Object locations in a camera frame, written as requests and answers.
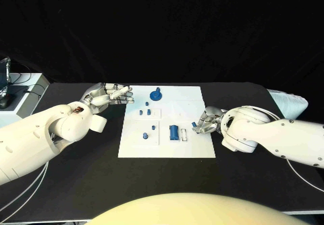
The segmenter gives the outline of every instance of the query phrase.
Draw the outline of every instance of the white paper sheet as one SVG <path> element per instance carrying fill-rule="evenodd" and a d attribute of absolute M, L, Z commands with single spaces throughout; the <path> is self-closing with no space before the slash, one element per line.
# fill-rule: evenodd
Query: white paper sheet
<path fill-rule="evenodd" d="M 211 134 L 196 134 L 192 130 L 192 122 L 198 122 L 206 108 L 201 87 L 159 86 L 160 101 L 150 99 L 157 86 L 131 87 L 136 103 L 127 105 L 118 157 L 215 158 Z M 170 125 L 179 126 L 179 142 L 170 141 Z M 182 141 L 182 129 L 186 129 L 186 142 Z M 149 134 L 149 139 L 143 139 L 143 133 Z"/>

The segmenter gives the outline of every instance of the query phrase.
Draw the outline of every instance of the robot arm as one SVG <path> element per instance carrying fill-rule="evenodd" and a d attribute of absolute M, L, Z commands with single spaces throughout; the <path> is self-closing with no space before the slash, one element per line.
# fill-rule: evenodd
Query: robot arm
<path fill-rule="evenodd" d="M 0 185 L 35 171 L 80 141 L 88 130 L 103 132 L 107 119 L 95 115 L 111 104 L 134 103 L 131 88 L 98 83 L 80 102 L 58 105 L 0 129 Z"/>
<path fill-rule="evenodd" d="M 258 143 L 278 157 L 324 168 L 324 126 L 323 124 L 274 117 L 271 112 L 244 106 L 226 113 L 212 115 L 218 118 L 193 127 L 198 133 L 219 131 L 222 144 L 232 151 L 252 153 Z"/>

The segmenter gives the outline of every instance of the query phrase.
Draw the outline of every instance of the blue toy piece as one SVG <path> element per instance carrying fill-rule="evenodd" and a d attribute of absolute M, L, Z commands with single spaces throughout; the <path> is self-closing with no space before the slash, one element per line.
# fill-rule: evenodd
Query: blue toy piece
<path fill-rule="evenodd" d="M 150 99 L 153 101 L 159 101 L 162 97 L 163 97 L 163 94 L 160 93 L 160 88 L 157 88 L 157 90 L 150 93 Z"/>
<path fill-rule="evenodd" d="M 179 140 L 178 125 L 170 126 L 170 140 Z"/>

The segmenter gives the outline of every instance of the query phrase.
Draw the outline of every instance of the black background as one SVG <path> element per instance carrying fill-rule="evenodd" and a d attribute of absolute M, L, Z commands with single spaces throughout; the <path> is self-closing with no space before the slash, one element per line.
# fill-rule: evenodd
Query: black background
<path fill-rule="evenodd" d="M 35 113 L 78 101 L 91 85 L 52 84 Z M 206 105 L 226 109 L 254 105 L 283 117 L 271 95 L 260 85 L 178 85 L 199 85 Z M 90 219 L 131 200 L 175 192 L 228 195 L 283 211 L 324 209 L 323 192 L 298 178 L 287 161 L 273 156 L 261 146 L 252 154 L 232 152 L 222 146 L 222 135 L 216 132 L 212 134 L 216 158 L 118 158 L 124 112 L 124 105 L 111 105 L 101 113 L 108 119 L 104 132 L 90 131 L 85 138 L 51 160 L 41 189 L 12 217 L 12 222 Z M 294 162 L 293 165 L 309 181 L 323 188 L 317 169 Z M 26 189 L 39 172 L 0 186 L 2 205 Z M 18 209 L 25 200 L 22 198 L 2 212 L 0 218 Z"/>
<path fill-rule="evenodd" d="M 323 122 L 320 2 L 18 0 L 0 15 L 0 54 L 52 81 L 250 81 L 306 97 L 301 119 Z"/>

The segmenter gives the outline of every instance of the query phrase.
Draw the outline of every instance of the robotic hand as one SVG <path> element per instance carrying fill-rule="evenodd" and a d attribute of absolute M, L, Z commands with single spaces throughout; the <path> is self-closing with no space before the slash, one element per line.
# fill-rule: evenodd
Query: robotic hand
<path fill-rule="evenodd" d="M 198 134 L 215 131 L 222 134 L 222 144 L 232 151 L 252 153 L 260 143 L 275 156 L 324 168 L 323 124 L 280 119 L 254 106 L 229 111 L 209 106 L 193 126 Z"/>
<path fill-rule="evenodd" d="M 97 114 L 108 105 L 134 103 L 131 96 L 130 87 L 98 83 L 80 102 L 58 105 L 0 128 L 0 185 L 35 171 L 90 129 L 101 133 L 107 119 Z"/>

